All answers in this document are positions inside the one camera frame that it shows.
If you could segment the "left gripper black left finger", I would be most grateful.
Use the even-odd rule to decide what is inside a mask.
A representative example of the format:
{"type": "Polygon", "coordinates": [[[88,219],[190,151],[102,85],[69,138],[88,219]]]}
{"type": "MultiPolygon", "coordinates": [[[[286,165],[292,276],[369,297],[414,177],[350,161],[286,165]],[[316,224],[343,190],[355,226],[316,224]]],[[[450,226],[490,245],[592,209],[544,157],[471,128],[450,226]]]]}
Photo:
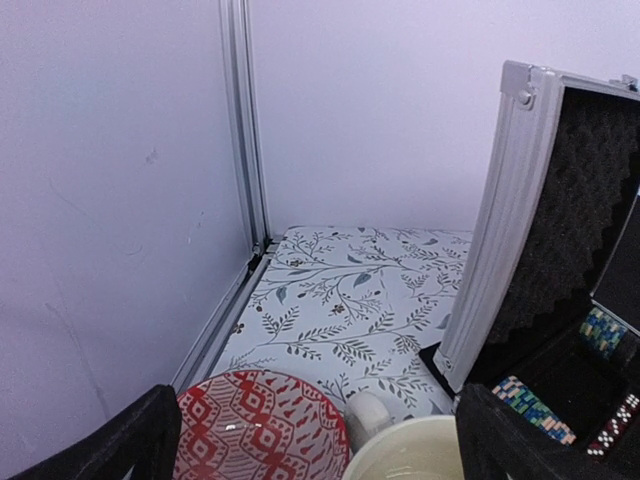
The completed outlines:
{"type": "Polygon", "coordinates": [[[181,410],[170,385],[156,385],[85,439],[16,479],[170,479],[181,410]]]}

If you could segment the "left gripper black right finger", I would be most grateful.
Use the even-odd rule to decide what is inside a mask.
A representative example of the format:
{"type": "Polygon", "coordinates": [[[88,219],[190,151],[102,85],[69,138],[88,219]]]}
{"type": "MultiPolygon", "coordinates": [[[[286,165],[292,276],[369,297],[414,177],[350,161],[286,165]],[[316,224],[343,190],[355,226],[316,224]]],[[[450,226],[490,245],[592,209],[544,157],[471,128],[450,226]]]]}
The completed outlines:
{"type": "Polygon", "coordinates": [[[465,479],[637,479],[551,439],[481,384],[466,385],[455,413],[465,479]]]}

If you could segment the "green poker chip stack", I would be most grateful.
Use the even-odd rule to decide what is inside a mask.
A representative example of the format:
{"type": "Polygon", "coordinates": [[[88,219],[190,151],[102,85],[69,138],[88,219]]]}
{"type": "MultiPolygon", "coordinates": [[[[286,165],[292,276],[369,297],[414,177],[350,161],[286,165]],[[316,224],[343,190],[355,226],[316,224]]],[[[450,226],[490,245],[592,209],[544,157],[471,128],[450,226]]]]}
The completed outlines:
{"type": "Polygon", "coordinates": [[[587,346],[600,357],[610,360],[620,346],[628,328],[598,307],[593,307],[579,328],[587,346]]]}

